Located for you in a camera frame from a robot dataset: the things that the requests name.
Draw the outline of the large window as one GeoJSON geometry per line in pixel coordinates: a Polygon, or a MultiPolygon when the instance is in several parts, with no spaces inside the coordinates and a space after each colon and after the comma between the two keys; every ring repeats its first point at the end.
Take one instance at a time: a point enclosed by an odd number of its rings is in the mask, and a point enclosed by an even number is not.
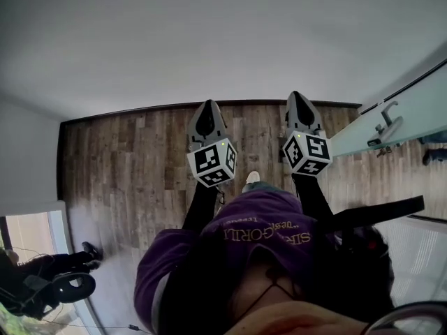
{"type": "MultiPolygon", "coordinates": [[[[10,239],[20,263],[42,255],[69,253],[65,237],[54,233],[60,216],[61,213],[56,211],[2,218],[8,236],[0,235],[0,247],[3,248],[5,241],[10,239]]],[[[43,320],[11,315],[0,304],[0,328],[6,335],[90,335],[73,304],[58,305],[43,320]]]]}

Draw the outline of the person's right forearm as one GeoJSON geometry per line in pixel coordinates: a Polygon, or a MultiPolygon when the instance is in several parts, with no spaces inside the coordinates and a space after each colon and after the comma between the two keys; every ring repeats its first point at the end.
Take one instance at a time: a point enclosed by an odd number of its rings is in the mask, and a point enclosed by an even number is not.
{"type": "Polygon", "coordinates": [[[333,212],[314,176],[292,174],[297,196],[305,215],[318,221],[333,217],[333,212]]]}

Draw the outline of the person's left forearm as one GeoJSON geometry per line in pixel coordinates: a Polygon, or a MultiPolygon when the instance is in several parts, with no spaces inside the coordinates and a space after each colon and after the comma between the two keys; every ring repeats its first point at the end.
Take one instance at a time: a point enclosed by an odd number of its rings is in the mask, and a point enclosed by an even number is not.
{"type": "Polygon", "coordinates": [[[207,188],[200,182],[196,184],[191,205],[184,223],[183,230],[200,234],[203,228],[214,218],[214,209],[219,190],[216,186],[207,188]]]}

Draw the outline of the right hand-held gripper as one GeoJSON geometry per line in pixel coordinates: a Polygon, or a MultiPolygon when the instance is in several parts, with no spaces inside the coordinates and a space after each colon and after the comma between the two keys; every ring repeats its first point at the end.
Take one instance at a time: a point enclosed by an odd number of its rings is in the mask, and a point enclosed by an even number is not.
{"type": "Polygon", "coordinates": [[[292,174],[317,176],[332,163],[331,143],[321,124],[314,104],[292,91],[286,102],[286,137],[279,145],[279,161],[292,174]]]}

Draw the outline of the person's neck and chin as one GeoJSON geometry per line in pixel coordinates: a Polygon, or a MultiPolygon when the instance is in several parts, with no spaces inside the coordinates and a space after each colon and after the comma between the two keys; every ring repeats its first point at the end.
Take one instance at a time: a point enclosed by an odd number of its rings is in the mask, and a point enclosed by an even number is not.
{"type": "Polygon", "coordinates": [[[230,308],[232,293],[228,305],[231,326],[223,335],[360,335],[366,328],[365,322],[311,303],[309,299],[312,296],[312,286],[294,277],[294,274],[289,272],[273,254],[254,253],[249,258],[242,276],[248,268],[255,265],[283,269],[300,287],[304,298],[300,301],[288,301],[260,308],[234,324],[230,308]]]}

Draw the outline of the silver door handle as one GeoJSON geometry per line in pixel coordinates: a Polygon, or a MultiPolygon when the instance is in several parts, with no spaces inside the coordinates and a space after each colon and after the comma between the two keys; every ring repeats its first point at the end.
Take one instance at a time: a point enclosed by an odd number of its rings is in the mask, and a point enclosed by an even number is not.
{"type": "Polygon", "coordinates": [[[381,116],[383,117],[385,124],[383,126],[381,124],[377,124],[375,126],[376,134],[368,139],[368,147],[380,147],[381,145],[385,144],[403,124],[404,120],[402,116],[398,116],[393,119],[389,115],[391,107],[398,105],[399,103],[397,101],[393,101],[381,111],[381,116]]]}

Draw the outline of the blue jeans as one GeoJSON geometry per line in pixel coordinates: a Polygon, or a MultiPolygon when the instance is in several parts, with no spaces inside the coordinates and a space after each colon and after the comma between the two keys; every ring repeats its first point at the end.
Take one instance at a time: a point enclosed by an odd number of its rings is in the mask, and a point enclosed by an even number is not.
{"type": "Polygon", "coordinates": [[[246,184],[243,188],[241,193],[248,193],[252,191],[271,191],[271,192],[282,192],[283,190],[280,188],[277,188],[267,182],[264,181],[256,181],[253,183],[246,184]]]}

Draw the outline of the dark blue floor object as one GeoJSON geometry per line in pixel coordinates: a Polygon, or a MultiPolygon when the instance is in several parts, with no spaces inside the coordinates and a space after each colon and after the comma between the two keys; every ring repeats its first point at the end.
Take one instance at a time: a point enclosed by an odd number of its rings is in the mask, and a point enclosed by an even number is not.
{"type": "Polygon", "coordinates": [[[427,149],[422,162],[423,165],[427,166],[432,161],[446,161],[447,160],[447,148],[440,149],[427,149]]]}

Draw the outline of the frosted glass door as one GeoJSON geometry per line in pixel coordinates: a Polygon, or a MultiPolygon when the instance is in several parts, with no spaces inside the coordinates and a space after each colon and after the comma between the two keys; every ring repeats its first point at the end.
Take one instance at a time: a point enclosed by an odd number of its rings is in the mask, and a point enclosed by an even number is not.
{"type": "Polygon", "coordinates": [[[331,138],[334,156],[345,156],[381,149],[393,144],[447,130],[447,58],[412,83],[370,107],[342,131],[331,138]],[[391,102],[389,115],[403,117],[403,124],[385,144],[368,147],[367,141],[376,134],[375,126],[385,124],[381,111],[391,102]]]}

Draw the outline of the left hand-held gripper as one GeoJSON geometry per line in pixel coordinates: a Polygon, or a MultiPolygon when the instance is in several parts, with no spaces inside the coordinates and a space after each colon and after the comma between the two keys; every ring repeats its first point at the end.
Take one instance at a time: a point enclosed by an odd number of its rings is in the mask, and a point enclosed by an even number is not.
{"type": "Polygon", "coordinates": [[[203,102],[189,122],[189,153],[186,155],[194,178],[207,188],[235,178],[237,152],[226,123],[214,100],[203,102]]]}

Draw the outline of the striped frosted glass partition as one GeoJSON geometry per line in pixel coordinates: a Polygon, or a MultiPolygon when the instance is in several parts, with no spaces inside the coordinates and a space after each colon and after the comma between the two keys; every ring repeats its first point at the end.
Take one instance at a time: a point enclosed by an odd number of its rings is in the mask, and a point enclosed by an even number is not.
{"type": "Polygon", "coordinates": [[[390,250],[395,305],[447,301],[447,223],[405,217],[376,228],[390,250]]]}

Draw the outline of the purple sweatshirt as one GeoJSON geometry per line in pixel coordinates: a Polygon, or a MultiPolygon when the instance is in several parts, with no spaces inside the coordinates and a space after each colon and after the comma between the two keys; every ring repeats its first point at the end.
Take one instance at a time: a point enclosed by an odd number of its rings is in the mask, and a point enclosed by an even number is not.
{"type": "Polygon", "coordinates": [[[314,286],[316,221],[302,212],[299,200],[287,192],[249,191],[235,198],[203,231],[160,231],[138,265],[134,306],[140,321],[161,335],[160,313],[170,277],[186,271],[180,282],[186,302],[197,311],[216,307],[206,296],[231,295],[252,253],[263,250],[285,269],[303,290],[314,286]]]}

